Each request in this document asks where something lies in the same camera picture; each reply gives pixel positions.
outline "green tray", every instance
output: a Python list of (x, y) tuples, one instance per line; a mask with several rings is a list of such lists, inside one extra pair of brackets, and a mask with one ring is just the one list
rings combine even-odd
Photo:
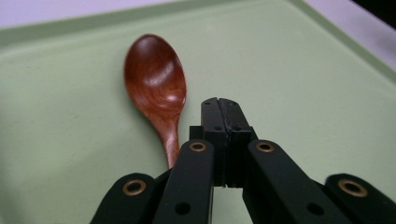
[[(118, 178), (166, 170), (123, 85), (145, 33), (185, 70), (180, 143), (203, 100), (232, 99), (311, 178), (357, 175), (396, 200), (395, 71), (302, 1), (190, 1), (0, 31), (2, 223), (88, 223)], [(213, 223), (250, 222), (241, 193), (215, 189)]]

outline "spoon bowl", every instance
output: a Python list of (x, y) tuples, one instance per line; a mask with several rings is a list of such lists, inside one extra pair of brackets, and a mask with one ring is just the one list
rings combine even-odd
[(168, 167), (173, 167), (179, 151), (178, 120), (187, 94), (177, 54), (161, 37), (143, 35), (128, 51), (124, 80), (134, 105), (160, 136)]

